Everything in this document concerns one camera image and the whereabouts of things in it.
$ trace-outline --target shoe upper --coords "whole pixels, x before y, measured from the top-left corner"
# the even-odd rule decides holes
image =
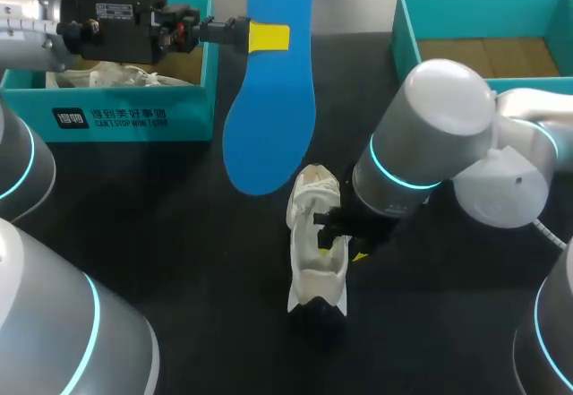
[[[348,241],[335,239],[329,250],[318,246],[321,225],[314,213],[326,213],[340,205],[336,178],[322,166],[309,166],[295,181],[286,223],[291,227],[291,267],[293,289],[298,302],[305,305],[319,296],[336,305],[343,294],[348,267]]]

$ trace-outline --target brown cardboard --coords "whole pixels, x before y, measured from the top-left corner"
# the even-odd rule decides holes
[[[494,77],[481,39],[434,39],[420,41],[418,46],[423,60],[449,59],[469,66],[483,78]]]
[[[519,44],[535,77],[560,77],[557,65],[543,39],[520,39]]]
[[[418,47],[423,60],[451,59],[485,79],[560,76],[543,39],[435,39]]]
[[[535,77],[519,39],[485,39],[483,44],[495,77]]]

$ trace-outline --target glowing blue ring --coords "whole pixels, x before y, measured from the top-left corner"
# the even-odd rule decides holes
[[[382,174],[384,174],[384,176],[386,176],[387,178],[392,180],[394,183],[396,183],[400,186],[407,187],[408,189],[415,189],[418,191],[432,189],[433,187],[436,187],[437,185],[439,185],[441,183],[441,182],[438,182],[438,183],[434,183],[433,185],[412,185],[410,183],[405,182],[404,180],[402,180],[400,178],[397,178],[396,176],[393,176],[385,167],[382,166],[382,164],[380,163],[378,158],[376,158],[376,154],[374,153],[374,146],[372,144],[373,140],[374,140],[374,136],[372,136],[370,138],[370,154],[372,155],[372,160],[376,164],[376,167],[378,167],[378,169],[382,172]]]
[[[96,287],[94,286],[91,279],[88,277],[87,274],[84,274],[88,282],[90,283],[91,293],[93,294],[93,325],[91,326],[91,334],[90,339],[88,340],[88,346],[86,347],[86,351],[83,352],[83,357],[81,358],[80,364],[78,365],[78,369],[75,370],[75,373],[72,376],[72,379],[62,391],[60,395],[70,395],[72,391],[75,389],[76,384],[81,379],[81,375],[88,366],[88,362],[90,361],[91,354],[93,353],[93,348],[96,345],[96,339],[98,338],[98,331],[99,331],[99,319],[100,319],[100,310],[99,310],[99,296]]]
[[[31,142],[31,147],[32,147],[32,151],[30,154],[30,162],[28,162],[28,166],[26,167],[26,171],[24,171],[24,174],[21,175],[20,180],[18,180],[16,182],[16,184],[14,186],[12,186],[10,189],[8,189],[6,192],[2,193],[0,195],[0,200],[5,198],[6,196],[8,196],[10,193],[14,192],[16,189],[18,189],[20,187],[20,185],[22,183],[24,183],[24,180],[26,180],[26,177],[28,176],[28,174],[32,170],[32,164],[34,163],[34,156],[36,155],[36,146],[34,145],[34,137],[32,136],[32,131],[29,129],[29,127],[26,124],[24,124],[24,126],[26,126],[26,129],[28,130],[28,134],[30,135],[30,142]]]
[[[543,281],[543,284],[541,285],[541,287],[539,288],[539,292],[537,292],[537,298],[535,299],[535,310],[534,310],[534,319],[535,319],[535,332],[537,332],[537,338],[539,339],[539,345],[541,346],[541,350],[543,351],[543,353],[545,354],[545,357],[547,358],[547,362],[549,362],[549,365],[552,366],[553,371],[559,376],[559,378],[567,385],[567,387],[573,391],[573,384],[571,384],[571,382],[569,380],[567,380],[567,377],[565,377],[565,375],[561,372],[561,370],[557,367],[557,365],[555,364],[555,362],[553,362],[552,357],[549,355],[549,352],[547,351],[547,347],[545,346],[545,343],[543,343],[543,338],[541,336],[541,331],[539,330],[539,319],[537,317],[537,308],[539,305],[539,296],[541,295],[541,289],[543,289],[543,285],[545,284],[545,281],[547,281],[547,279],[545,279]]]
[[[557,147],[557,142],[555,141],[555,139],[552,137],[552,135],[549,133],[549,131],[547,131],[545,128],[543,128],[541,125],[536,124],[534,122],[529,122],[528,120],[522,120],[522,119],[513,119],[516,122],[522,123],[522,124],[526,124],[526,125],[531,125],[533,126],[533,128],[535,128],[537,131],[540,131],[543,135],[545,135],[547,138],[549,138],[549,141],[552,142],[553,147],[555,148],[555,157],[558,158],[559,157],[559,148]]]

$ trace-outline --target screw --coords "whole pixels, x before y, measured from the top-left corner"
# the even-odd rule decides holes
[[[94,21],[93,19],[90,19],[89,23],[90,23],[90,27],[91,27],[91,32],[93,34],[97,34],[99,32],[99,22]]]

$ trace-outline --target black mechanical tool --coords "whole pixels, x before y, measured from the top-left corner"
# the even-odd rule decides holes
[[[249,19],[201,21],[198,9],[167,0],[62,0],[61,23],[68,50],[88,60],[156,64],[201,41],[248,52]]]

